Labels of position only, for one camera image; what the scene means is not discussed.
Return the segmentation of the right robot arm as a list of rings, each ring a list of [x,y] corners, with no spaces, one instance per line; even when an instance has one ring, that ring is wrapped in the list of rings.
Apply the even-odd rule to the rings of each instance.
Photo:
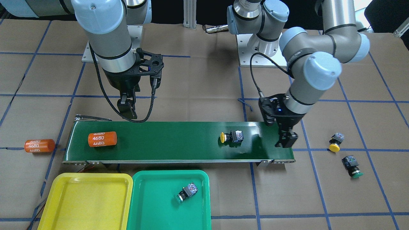
[[[87,35],[98,83],[108,104],[127,121],[142,123],[149,119],[162,80],[163,57],[133,45],[128,28],[151,22],[150,0],[2,0],[1,5],[16,17],[74,14]],[[99,67],[120,93],[117,106],[108,99]],[[140,91],[142,76],[150,77],[151,101],[146,117],[138,120],[135,93]]]

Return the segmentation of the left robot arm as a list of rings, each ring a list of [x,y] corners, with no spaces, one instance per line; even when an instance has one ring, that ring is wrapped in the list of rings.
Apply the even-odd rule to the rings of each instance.
[[[283,31],[289,8],[280,0],[235,0],[227,8],[229,32],[252,35],[256,55],[270,58],[280,48],[287,62],[284,71],[293,83],[284,94],[266,97],[259,92],[259,108],[267,126],[278,125],[276,147],[290,148],[298,135],[293,131],[303,116],[330,89],[342,72],[342,64],[361,61],[369,53],[370,41],[359,33],[352,0],[317,0],[322,11],[323,34],[309,35],[301,27]]]

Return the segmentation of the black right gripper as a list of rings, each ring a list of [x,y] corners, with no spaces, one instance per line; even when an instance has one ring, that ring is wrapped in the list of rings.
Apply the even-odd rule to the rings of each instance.
[[[135,92],[140,92],[139,81],[141,77],[149,76],[152,89],[158,89],[165,64],[162,54],[150,53],[142,48],[134,49],[132,54],[136,60],[129,69],[122,72],[104,70],[104,73],[110,85],[121,93],[120,99],[117,101],[120,114],[129,119],[137,119]]]

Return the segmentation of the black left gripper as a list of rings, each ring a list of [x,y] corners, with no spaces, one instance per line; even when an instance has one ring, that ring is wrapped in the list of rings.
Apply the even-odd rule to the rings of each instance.
[[[259,98],[259,108],[267,126],[277,123],[279,126],[279,139],[275,147],[291,148],[298,139],[298,134],[292,130],[304,114],[292,112],[285,106],[285,94],[275,94],[269,97]]]

